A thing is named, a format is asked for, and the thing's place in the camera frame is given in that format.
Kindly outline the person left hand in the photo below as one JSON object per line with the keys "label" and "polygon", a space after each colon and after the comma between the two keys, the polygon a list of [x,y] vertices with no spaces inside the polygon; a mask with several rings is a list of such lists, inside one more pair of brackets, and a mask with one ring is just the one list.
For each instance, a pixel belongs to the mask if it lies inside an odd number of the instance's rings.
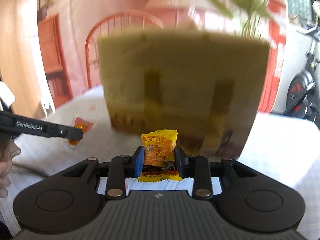
{"label": "person left hand", "polygon": [[12,169],[12,159],[21,153],[21,149],[10,139],[6,148],[1,152],[1,198],[8,196],[7,188],[11,185],[8,175]]}

